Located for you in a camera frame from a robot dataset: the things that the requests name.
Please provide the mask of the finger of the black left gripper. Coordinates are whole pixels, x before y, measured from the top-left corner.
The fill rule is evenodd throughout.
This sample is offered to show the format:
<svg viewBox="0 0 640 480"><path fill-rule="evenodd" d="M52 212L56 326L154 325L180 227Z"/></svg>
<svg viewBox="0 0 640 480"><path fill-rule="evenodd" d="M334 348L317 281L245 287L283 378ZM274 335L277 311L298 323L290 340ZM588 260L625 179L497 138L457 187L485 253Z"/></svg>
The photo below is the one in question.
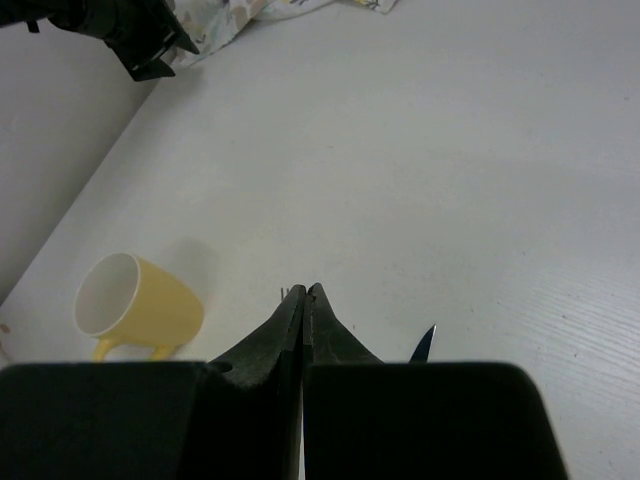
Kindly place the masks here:
<svg viewBox="0 0 640 480"><path fill-rule="evenodd" d="M104 39L134 81L175 75L162 57L170 51L198 54L174 15L173 1L114 1L114 26Z"/></svg>

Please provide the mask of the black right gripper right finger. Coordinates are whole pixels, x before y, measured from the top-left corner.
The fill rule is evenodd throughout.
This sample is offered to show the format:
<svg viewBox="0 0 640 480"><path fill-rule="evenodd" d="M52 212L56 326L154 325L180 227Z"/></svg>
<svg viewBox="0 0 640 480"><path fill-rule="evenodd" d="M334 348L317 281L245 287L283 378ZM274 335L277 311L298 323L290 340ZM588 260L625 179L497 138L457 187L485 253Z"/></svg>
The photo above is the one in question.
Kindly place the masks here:
<svg viewBox="0 0 640 480"><path fill-rule="evenodd" d="M320 284L303 314L309 479L564 479L542 397L520 367L385 363L338 320Z"/></svg>

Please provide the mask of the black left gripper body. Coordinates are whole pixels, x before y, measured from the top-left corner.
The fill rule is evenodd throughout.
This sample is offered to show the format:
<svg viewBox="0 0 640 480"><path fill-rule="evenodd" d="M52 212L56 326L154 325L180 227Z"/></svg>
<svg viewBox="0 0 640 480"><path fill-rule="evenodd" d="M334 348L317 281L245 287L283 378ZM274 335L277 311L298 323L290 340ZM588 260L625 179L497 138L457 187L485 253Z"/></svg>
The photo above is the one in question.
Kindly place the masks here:
<svg viewBox="0 0 640 480"><path fill-rule="evenodd" d="M59 29L97 39L128 38L149 20L142 1L20 1L1 0L1 27L25 24L40 32L48 21Z"/></svg>

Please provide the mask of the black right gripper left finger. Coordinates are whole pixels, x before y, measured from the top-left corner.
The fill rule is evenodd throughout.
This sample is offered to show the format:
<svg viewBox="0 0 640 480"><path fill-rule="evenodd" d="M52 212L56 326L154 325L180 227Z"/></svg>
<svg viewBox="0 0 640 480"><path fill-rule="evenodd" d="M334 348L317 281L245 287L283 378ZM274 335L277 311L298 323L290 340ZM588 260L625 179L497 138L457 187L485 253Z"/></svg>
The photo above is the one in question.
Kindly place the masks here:
<svg viewBox="0 0 640 480"><path fill-rule="evenodd" d="M1 373L5 479L288 479L298 473L306 290L210 362Z"/></svg>

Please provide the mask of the floral animal print placemat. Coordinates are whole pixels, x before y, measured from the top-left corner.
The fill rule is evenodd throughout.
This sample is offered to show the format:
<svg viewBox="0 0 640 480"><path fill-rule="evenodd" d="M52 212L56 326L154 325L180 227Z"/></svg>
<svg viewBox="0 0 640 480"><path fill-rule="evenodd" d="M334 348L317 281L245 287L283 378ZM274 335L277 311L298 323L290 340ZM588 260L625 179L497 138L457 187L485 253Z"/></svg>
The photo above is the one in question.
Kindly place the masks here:
<svg viewBox="0 0 640 480"><path fill-rule="evenodd" d="M170 66L183 69L231 43L252 21L296 18L331 4L331 0L188 0L170 1L172 13L198 52L170 50Z"/></svg>

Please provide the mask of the knife with green handle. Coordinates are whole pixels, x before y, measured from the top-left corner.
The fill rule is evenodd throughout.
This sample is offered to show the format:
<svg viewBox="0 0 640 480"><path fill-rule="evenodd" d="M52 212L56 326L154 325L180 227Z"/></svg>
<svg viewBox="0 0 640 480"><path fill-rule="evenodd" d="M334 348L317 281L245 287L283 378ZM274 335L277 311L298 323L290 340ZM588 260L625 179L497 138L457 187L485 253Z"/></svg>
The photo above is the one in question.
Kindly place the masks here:
<svg viewBox="0 0 640 480"><path fill-rule="evenodd" d="M437 326L433 325L424 334L409 359L410 363L426 363L428 361L436 329Z"/></svg>

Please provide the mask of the yellow ceramic mug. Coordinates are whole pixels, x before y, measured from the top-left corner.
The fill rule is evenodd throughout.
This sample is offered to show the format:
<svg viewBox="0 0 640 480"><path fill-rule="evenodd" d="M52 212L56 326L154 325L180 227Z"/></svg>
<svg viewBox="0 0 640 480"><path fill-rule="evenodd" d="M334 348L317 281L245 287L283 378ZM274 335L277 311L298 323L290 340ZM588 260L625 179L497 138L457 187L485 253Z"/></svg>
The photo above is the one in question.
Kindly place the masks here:
<svg viewBox="0 0 640 480"><path fill-rule="evenodd" d="M93 359L115 348L150 348L150 359L166 360L199 333L204 307L181 280L137 255L101 259L82 281L73 317L79 331L97 340Z"/></svg>

